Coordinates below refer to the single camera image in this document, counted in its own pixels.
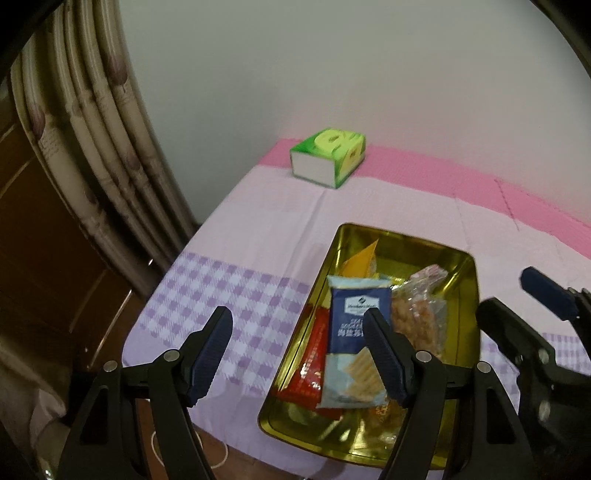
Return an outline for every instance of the metal bolt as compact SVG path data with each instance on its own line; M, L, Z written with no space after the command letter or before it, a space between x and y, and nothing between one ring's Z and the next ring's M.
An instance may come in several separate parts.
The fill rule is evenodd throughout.
M546 421L550 417L550 402L542 400L538 408L538 418L540 421Z
M174 362L179 358L179 356L181 356L181 354L178 352L178 350L169 350L168 352L164 353L164 359L167 362Z
M105 363L103 365L103 370L105 372L112 372L115 368L117 368L119 365L115 360L109 360L107 363Z
M478 362L476 364L476 368L484 374L487 374L488 372L490 372L492 370L492 367L489 364L487 364L486 362Z
M538 350L538 358L540 359L540 362L542 362L544 365L550 361L550 356L548 355L548 352L543 348L540 348Z
M431 358L433 358L431 354L429 352L426 352L425 350L419 350L416 353L416 357L419 362L423 362L424 364L429 363L431 361Z

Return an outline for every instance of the white wall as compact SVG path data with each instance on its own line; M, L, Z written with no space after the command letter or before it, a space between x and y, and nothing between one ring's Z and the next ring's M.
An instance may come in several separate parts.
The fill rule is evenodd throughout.
M327 126L496 174L591 221L591 80L529 0L120 0L139 93L198 220Z

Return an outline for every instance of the tissue box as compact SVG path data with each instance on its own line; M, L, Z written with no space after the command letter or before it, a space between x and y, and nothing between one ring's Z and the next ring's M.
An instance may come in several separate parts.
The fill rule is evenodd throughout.
M294 176L337 189L365 158L365 135L327 128L293 147L290 158Z

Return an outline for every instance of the red snack package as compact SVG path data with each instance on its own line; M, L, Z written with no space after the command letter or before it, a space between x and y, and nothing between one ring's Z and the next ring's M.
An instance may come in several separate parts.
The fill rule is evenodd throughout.
M316 408L322 396L324 362L328 345L329 310L317 307L314 325L306 350L287 387L275 396L283 401L295 403L331 420L340 419L340 408Z

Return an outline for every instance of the wooden floor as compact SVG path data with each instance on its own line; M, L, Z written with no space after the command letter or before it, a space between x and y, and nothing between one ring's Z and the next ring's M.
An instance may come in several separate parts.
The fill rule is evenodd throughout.
M142 440L144 442L148 467L152 480L167 480L168 476L164 467L155 457L150 445L150 438L154 431L154 421L150 403L147 400L137 400L139 424ZM203 451L210 465L215 465L223 459L224 445L207 432L198 430L203 442ZM155 449L158 451L158 442L155 441ZM291 473L279 470L267 463L255 460L234 448L229 448L226 463L216 468L213 473L218 480L296 480L298 477Z

